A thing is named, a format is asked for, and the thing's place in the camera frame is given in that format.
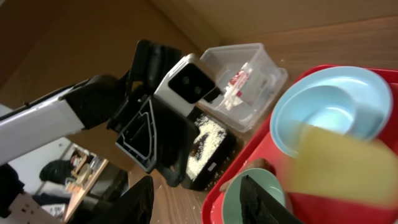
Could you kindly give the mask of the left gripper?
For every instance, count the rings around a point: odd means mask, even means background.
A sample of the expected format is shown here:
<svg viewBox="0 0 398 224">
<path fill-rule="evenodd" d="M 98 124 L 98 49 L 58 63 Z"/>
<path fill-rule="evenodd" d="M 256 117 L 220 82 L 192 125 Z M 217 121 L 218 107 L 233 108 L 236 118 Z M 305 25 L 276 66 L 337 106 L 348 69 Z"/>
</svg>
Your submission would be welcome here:
<svg viewBox="0 0 398 224">
<path fill-rule="evenodd" d="M 176 187 L 185 178 L 199 133 L 187 117 L 150 96 L 119 132 L 116 145 L 146 173 L 156 169 L 169 186 Z"/>
</svg>

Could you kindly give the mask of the red snack wrapper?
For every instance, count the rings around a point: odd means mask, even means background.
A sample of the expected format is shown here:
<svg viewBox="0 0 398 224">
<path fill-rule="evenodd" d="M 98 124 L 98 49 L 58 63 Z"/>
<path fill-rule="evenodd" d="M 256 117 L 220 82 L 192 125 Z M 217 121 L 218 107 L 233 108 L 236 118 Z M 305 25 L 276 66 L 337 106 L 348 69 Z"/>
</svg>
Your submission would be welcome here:
<svg viewBox="0 0 398 224">
<path fill-rule="evenodd" d="M 240 97 L 243 93 L 241 91 L 242 87 L 245 85 L 247 80 L 249 79 L 250 74 L 243 70 L 240 70 L 235 74 L 235 76 L 229 81 L 229 86 L 236 89 L 235 95 Z"/>
</svg>

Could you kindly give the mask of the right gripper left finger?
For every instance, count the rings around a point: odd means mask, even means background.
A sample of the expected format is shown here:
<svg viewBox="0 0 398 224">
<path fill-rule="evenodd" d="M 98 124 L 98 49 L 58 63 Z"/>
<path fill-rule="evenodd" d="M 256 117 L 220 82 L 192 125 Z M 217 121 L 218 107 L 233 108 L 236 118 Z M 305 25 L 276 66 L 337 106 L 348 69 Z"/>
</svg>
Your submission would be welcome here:
<svg viewBox="0 0 398 224">
<path fill-rule="evenodd" d="M 106 211 L 93 217 L 74 218 L 71 223 L 149 224 L 154 204 L 154 181 L 144 176 Z"/>
</svg>

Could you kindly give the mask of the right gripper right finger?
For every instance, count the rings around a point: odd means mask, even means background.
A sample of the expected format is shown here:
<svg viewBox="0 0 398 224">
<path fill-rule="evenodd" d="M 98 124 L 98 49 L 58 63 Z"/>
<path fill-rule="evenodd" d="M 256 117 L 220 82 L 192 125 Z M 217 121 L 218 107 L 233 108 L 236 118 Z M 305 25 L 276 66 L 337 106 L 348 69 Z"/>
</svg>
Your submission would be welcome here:
<svg viewBox="0 0 398 224">
<path fill-rule="evenodd" d="M 239 200 L 243 224 L 303 224 L 248 175 L 241 179 Z"/>
</svg>

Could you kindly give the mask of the yellow plastic cup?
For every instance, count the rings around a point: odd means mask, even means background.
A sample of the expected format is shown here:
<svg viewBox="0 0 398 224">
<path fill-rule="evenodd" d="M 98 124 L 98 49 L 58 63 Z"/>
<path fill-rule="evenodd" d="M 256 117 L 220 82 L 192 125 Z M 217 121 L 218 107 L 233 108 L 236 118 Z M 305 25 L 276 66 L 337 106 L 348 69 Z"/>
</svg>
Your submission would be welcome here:
<svg viewBox="0 0 398 224">
<path fill-rule="evenodd" d="M 380 141 L 362 141 L 301 124 L 287 180 L 291 192 L 381 208 L 397 207 L 397 155 Z"/>
</svg>

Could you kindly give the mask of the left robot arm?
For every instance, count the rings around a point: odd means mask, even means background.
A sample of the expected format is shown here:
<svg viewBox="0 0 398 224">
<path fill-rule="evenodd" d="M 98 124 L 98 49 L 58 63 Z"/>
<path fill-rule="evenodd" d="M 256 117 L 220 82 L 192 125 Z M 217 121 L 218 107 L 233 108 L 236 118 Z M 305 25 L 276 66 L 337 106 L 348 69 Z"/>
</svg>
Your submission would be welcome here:
<svg viewBox="0 0 398 224">
<path fill-rule="evenodd" d="M 154 91 L 182 62 L 179 49 L 141 40 L 122 78 L 97 75 L 2 116 L 1 163 L 105 124 L 117 133 L 116 145 L 145 172 L 157 170 L 169 186 L 178 186 L 199 130 Z"/>
</svg>

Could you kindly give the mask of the mint green bowl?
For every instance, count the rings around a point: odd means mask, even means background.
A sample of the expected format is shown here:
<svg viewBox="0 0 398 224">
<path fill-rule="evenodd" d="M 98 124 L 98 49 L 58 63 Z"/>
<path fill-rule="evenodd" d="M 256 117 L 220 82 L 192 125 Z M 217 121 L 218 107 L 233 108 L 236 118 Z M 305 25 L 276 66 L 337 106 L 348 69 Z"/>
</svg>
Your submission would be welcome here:
<svg viewBox="0 0 398 224">
<path fill-rule="evenodd" d="M 239 199 L 241 179 L 250 176 L 264 190 L 271 194 L 281 205 L 286 206 L 285 193 L 277 177 L 265 169 L 252 168 L 238 174 L 230 183 L 222 203 L 222 221 L 224 224 L 242 224 L 241 202 Z"/>
</svg>

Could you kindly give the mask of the brown carrot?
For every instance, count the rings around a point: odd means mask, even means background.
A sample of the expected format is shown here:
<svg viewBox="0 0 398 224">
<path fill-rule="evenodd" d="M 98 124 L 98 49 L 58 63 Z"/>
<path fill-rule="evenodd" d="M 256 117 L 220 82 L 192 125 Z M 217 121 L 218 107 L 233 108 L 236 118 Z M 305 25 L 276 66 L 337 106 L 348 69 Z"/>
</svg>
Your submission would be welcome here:
<svg viewBox="0 0 398 224">
<path fill-rule="evenodd" d="M 274 166 L 273 166 L 269 161 L 267 161 L 267 160 L 264 159 L 264 158 L 259 158 L 259 159 L 255 159 L 255 160 L 253 160 L 253 161 L 251 161 L 251 162 L 248 162 L 248 163 L 243 167 L 243 169 L 241 170 L 241 172 L 244 172 L 244 171 L 249 170 L 249 169 L 254 169 L 254 168 L 259 168 L 259 169 L 268 170 L 269 172 L 275 174 L 275 168 L 274 168 Z M 228 187 L 229 187 L 229 185 L 232 183 L 232 181 L 233 181 L 234 179 L 235 179 L 235 177 L 233 177 L 233 178 L 229 179 L 228 181 L 226 181 L 225 183 L 223 183 L 223 184 L 220 186 L 219 191 L 220 191 L 220 192 L 226 192 L 227 189 L 228 189 Z"/>
</svg>

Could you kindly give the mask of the large white plate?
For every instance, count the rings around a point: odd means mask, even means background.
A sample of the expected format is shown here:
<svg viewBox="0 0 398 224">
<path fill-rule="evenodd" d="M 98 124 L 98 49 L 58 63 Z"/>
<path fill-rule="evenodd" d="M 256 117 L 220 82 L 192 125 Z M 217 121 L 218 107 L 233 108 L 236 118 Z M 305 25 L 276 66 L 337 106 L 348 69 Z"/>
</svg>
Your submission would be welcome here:
<svg viewBox="0 0 398 224">
<path fill-rule="evenodd" d="M 294 157 L 294 128 L 299 123 L 373 139 L 387 126 L 394 98 L 391 84 L 397 71 L 351 66 L 326 66 L 293 84 L 271 115 L 271 138 L 284 154 Z"/>
</svg>

